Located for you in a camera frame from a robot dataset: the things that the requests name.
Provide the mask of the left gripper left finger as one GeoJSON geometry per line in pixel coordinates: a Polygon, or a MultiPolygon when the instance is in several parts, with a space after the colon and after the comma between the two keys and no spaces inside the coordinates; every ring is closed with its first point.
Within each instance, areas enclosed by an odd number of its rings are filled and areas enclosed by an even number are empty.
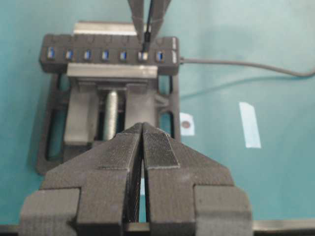
{"type": "Polygon", "coordinates": [[[20,212],[22,236],[121,236],[139,219],[142,124],[49,170],[20,212]]]}

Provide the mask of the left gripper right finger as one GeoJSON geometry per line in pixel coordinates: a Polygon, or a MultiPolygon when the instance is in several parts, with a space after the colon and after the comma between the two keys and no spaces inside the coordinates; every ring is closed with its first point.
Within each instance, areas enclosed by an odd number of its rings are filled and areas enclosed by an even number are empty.
{"type": "Polygon", "coordinates": [[[148,123],[142,137],[151,235],[252,235],[249,198],[227,167],[148,123]]]}

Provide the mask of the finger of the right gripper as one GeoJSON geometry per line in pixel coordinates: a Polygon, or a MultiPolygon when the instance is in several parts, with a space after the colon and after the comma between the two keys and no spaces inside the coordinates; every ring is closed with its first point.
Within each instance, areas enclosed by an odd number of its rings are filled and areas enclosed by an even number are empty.
{"type": "Polygon", "coordinates": [[[152,0],[150,2],[149,10],[149,42],[152,43],[157,37],[167,9],[171,3],[171,0],[152,0]]]}
{"type": "Polygon", "coordinates": [[[144,42],[144,0],[128,0],[131,10],[131,18],[137,33],[139,43],[142,45],[142,51],[146,50],[144,42]]]}

